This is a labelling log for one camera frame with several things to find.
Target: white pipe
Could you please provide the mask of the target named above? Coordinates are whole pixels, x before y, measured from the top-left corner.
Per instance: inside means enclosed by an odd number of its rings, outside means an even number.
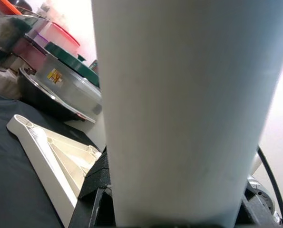
[[[233,227],[283,61],[283,1],[94,0],[117,226]]]

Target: green lid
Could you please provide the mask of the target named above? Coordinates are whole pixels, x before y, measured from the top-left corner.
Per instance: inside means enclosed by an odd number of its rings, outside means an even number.
[[[49,42],[45,49],[49,51],[52,55],[58,58],[62,63],[76,71],[82,77],[85,77],[88,81],[90,81],[95,86],[99,87],[99,77],[98,75],[89,69],[86,65],[84,65],[79,59],[72,56],[70,53],[55,45],[52,42]]]

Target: white cylinder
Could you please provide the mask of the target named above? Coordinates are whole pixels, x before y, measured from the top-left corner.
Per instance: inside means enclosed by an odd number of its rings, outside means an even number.
[[[233,227],[283,61],[283,1],[94,0],[117,226]]]

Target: yellow label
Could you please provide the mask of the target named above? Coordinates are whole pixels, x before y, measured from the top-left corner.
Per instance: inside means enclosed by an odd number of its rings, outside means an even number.
[[[56,69],[53,69],[48,74],[47,78],[55,84],[62,82],[62,74],[59,71],[57,71]]]

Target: black cable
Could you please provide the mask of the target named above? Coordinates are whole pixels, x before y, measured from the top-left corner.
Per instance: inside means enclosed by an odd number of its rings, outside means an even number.
[[[278,200],[278,204],[279,204],[279,207],[280,207],[280,211],[281,211],[281,216],[282,216],[282,223],[283,223],[283,199],[282,199],[282,196],[281,196],[281,193],[280,193],[280,190],[279,190],[279,187],[278,187],[278,184],[276,183],[276,180],[274,178],[274,175],[273,175],[273,172],[263,154],[263,151],[261,150],[260,147],[257,148],[257,153],[258,155],[260,156],[261,158],[261,161],[266,169],[266,172],[269,176],[269,179],[271,181],[271,184],[273,186],[273,190],[275,192],[275,195],[276,195],[276,199]]]

